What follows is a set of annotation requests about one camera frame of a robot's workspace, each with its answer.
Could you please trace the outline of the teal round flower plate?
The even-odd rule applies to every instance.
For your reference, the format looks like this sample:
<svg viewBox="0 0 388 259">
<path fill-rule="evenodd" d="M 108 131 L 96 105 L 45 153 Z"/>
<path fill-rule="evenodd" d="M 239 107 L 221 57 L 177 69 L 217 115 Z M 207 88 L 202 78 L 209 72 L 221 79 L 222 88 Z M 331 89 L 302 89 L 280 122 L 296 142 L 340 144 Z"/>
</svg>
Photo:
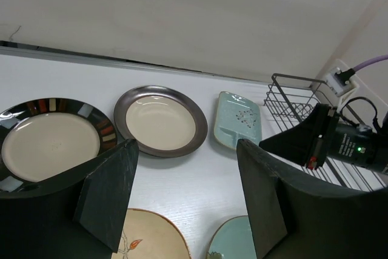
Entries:
<svg viewBox="0 0 388 259">
<path fill-rule="evenodd" d="M 247 215 L 233 217 L 218 228 L 210 240 L 206 258 L 256 259 Z"/>
</svg>

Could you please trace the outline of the teal rectangular divided plate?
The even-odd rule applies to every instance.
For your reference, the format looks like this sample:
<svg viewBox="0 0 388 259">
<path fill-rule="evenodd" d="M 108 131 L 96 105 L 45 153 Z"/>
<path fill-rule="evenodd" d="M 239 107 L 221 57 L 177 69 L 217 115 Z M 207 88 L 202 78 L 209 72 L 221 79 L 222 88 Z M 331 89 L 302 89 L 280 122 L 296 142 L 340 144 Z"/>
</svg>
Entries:
<svg viewBox="0 0 388 259">
<path fill-rule="evenodd" d="M 213 135 L 216 141 L 235 150 L 240 139 L 259 144 L 262 140 L 261 113 L 253 101 L 231 92 L 221 92 L 215 111 Z"/>
</svg>

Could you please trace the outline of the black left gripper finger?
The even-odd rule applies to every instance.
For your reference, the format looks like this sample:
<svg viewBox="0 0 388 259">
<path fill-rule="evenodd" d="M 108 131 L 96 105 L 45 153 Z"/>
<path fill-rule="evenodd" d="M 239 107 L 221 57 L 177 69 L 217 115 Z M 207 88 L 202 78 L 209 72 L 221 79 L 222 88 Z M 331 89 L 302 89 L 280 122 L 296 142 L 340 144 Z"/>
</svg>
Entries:
<svg viewBox="0 0 388 259">
<path fill-rule="evenodd" d="M 115 253 L 138 164 L 136 140 L 1 193 L 2 253 Z"/>
</svg>

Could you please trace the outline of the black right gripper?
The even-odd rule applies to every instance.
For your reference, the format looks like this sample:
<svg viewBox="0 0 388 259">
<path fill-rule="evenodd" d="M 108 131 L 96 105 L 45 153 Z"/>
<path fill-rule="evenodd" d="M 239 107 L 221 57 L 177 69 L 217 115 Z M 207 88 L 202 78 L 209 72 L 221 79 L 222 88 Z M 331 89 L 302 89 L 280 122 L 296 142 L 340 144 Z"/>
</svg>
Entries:
<svg viewBox="0 0 388 259">
<path fill-rule="evenodd" d="M 342 123 L 317 104 L 297 126 L 257 145 L 239 140 L 239 173 L 258 258 L 386 258 L 387 189 L 363 192 L 308 175 L 333 158 L 387 173 L 387 117 Z"/>
</svg>

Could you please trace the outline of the beige bird pattern plate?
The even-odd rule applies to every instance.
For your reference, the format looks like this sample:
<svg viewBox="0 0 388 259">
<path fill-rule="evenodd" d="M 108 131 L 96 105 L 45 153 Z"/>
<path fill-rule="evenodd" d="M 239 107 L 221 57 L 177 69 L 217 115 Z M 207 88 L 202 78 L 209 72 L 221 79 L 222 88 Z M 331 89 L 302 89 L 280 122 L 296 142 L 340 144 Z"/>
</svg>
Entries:
<svg viewBox="0 0 388 259">
<path fill-rule="evenodd" d="M 166 217 L 144 209 L 129 208 L 119 249 L 112 258 L 190 258 L 179 229 Z"/>
</svg>

